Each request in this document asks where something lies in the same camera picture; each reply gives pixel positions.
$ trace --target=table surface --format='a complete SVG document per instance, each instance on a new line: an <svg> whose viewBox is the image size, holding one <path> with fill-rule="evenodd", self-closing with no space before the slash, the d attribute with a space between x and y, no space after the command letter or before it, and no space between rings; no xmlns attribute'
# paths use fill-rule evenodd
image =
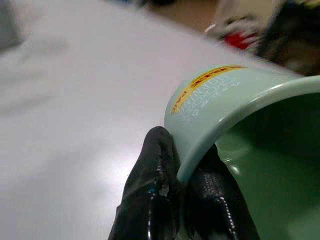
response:
<svg viewBox="0 0 320 240"><path fill-rule="evenodd" d="M16 7L25 41L0 55L3 240L107 239L145 134L163 126L179 83L211 64L259 66L115 3Z"/></svg>

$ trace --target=mug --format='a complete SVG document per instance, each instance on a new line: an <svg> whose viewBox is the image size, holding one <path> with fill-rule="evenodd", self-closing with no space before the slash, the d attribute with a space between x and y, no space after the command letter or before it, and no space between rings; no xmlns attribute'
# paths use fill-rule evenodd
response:
<svg viewBox="0 0 320 240"><path fill-rule="evenodd" d="M216 144L262 240L320 237L320 76L212 65L171 97L171 133L187 184Z"/></svg>

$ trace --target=ceramic mug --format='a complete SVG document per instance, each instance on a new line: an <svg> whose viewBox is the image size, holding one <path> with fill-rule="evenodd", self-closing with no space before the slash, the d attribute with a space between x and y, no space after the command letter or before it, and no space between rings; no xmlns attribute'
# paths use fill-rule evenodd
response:
<svg viewBox="0 0 320 240"><path fill-rule="evenodd" d="M318 239L320 76L212 65L171 97L164 126L187 184L216 143L261 239Z"/></svg>

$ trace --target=yellow label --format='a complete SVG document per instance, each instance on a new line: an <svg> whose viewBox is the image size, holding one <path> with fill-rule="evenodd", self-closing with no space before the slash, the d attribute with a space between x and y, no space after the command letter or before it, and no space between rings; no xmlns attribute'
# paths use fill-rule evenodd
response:
<svg viewBox="0 0 320 240"><path fill-rule="evenodd" d="M245 66L238 66L238 65L230 65L230 66L222 66L217 67L214 69L211 69L209 71L206 71L205 73L201 74L200 76L196 77L190 84L187 86L182 93L179 95L179 97L176 99L173 108L171 110L171 115L173 115L176 112L179 112L182 105L185 103L185 101L192 95L192 93L199 88L202 84L204 84L206 81L229 71L237 70L237 69L245 69Z"/></svg>

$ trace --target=light green mug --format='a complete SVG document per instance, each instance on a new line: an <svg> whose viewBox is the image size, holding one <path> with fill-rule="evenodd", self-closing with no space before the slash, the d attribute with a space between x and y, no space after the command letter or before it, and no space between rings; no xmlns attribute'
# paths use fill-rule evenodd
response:
<svg viewBox="0 0 320 240"><path fill-rule="evenodd" d="M171 97L164 126L187 184L216 143L262 240L320 239L320 76L212 65Z"/></svg>

